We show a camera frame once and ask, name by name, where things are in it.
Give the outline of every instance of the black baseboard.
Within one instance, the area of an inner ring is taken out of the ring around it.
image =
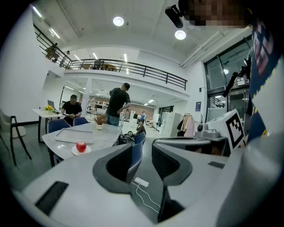
[[[39,121],[27,121],[18,123],[19,126],[38,124]]]

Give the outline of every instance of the power strip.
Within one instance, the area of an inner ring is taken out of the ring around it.
[[[135,180],[134,180],[136,183],[144,186],[144,187],[148,187],[149,183],[147,181],[144,181],[142,180],[141,178],[139,177],[136,177]]]

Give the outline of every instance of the white tray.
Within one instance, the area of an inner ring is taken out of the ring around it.
[[[80,131],[75,129],[61,129],[55,135],[55,140],[77,143],[83,141],[86,144],[94,143],[94,132],[91,131]]]

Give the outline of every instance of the blue jeans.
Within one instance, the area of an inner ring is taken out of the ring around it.
[[[118,126],[119,125],[119,117],[114,117],[114,116],[111,116],[111,115],[109,115],[107,113],[106,113],[105,116],[107,118],[106,124],[114,125],[114,126]]]

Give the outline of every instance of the white column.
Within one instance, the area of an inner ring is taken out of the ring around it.
[[[82,104],[81,104],[81,107],[82,107],[81,117],[86,116],[86,111],[87,111],[87,106],[88,106],[91,90],[92,90],[92,79],[88,78],[88,81],[87,81],[87,84],[86,84],[86,89],[85,89],[85,92],[83,94]]]

